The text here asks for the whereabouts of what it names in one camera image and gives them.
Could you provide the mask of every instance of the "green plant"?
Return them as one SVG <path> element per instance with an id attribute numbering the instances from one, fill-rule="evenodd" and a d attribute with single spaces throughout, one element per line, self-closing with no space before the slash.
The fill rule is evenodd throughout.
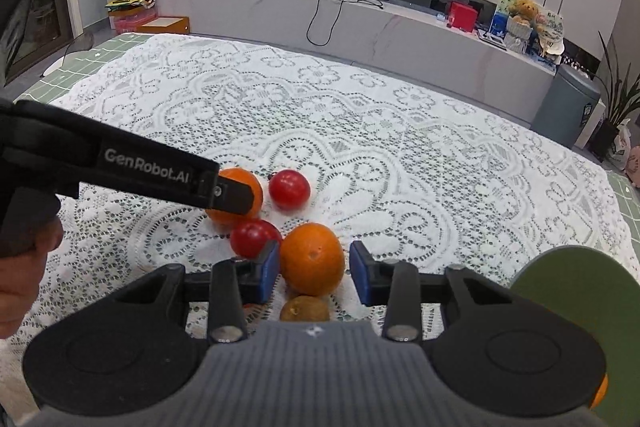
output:
<path id="1" fill-rule="evenodd" d="M 613 67 L 611 66 L 611 59 L 609 52 L 607 51 L 607 45 L 604 43 L 604 39 L 600 32 L 600 42 L 604 49 L 604 57 L 607 61 L 607 68 L 609 69 L 610 82 L 604 81 L 602 78 L 596 75 L 596 78 L 601 81 L 607 94 L 607 120 L 610 121 L 615 127 L 619 126 L 623 120 L 636 109 L 640 108 L 640 74 L 636 77 L 636 81 L 629 87 L 629 72 L 631 71 L 631 63 L 626 67 L 626 73 L 624 77 L 620 77 L 620 61 L 618 60 L 618 51 L 616 49 L 616 43 L 611 37 L 611 47 L 613 48 L 613 55 L 616 59 L 616 71 L 614 76 Z"/>

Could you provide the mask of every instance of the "kiwi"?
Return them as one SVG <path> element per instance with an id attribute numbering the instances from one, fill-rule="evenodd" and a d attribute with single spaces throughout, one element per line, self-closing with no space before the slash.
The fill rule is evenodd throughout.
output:
<path id="1" fill-rule="evenodd" d="M 287 301 L 280 312 L 283 322 L 326 322 L 329 306 L 322 299 L 301 295 Z"/>

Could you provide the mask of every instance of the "lace floral pattern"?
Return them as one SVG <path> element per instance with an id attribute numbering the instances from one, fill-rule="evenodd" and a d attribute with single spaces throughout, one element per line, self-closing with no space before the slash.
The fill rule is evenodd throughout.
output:
<path id="1" fill-rule="evenodd" d="M 639 278 L 628 226 L 607 177 L 559 145 L 476 107 L 380 74 L 270 46 L 155 36 L 76 84 L 54 104 L 212 158 L 261 179 L 299 169 L 312 184 L 303 212 L 262 211 L 284 234 L 328 225 L 345 251 L 439 272 L 461 263 L 501 284 L 548 248 L 602 250 Z M 60 212 L 36 305 L 2 344 L 2 378 L 15 376 L 39 330 L 165 263 L 206 270 L 232 256 L 202 210 L 83 185 Z M 248 319 L 278 317 L 282 280 Z M 350 277 L 331 297 L 338 319 L 369 319 Z M 201 335 L 206 305 L 188 329 Z M 442 329 L 424 306 L 425 331 Z"/>

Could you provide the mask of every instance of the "tomato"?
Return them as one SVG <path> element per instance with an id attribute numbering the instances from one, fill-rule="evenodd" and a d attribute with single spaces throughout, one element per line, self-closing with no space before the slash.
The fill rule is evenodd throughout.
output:
<path id="1" fill-rule="evenodd" d="M 300 172 L 286 169 L 269 178 L 269 195 L 282 210 L 297 210 L 311 195 L 311 187 Z"/>
<path id="2" fill-rule="evenodd" d="M 282 236 L 276 227 L 263 219 L 250 219 L 231 231 L 231 248 L 240 257 L 257 257 L 264 244 L 273 239 L 280 244 Z"/>

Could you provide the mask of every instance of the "white marble tv stand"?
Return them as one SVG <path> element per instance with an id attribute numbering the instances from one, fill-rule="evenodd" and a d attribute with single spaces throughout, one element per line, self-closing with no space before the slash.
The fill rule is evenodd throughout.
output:
<path id="1" fill-rule="evenodd" d="M 309 36 L 325 42 L 339 0 L 321 0 Z M 407 76 L 530 123 L 553 74 L 436 17 L 384 3 L 342 6 L 330 42 L 318 47 L 306 29 L 318 0 L 157 0 L 161 16 L 189 17 L 194 34 L 264 42 Z"/>

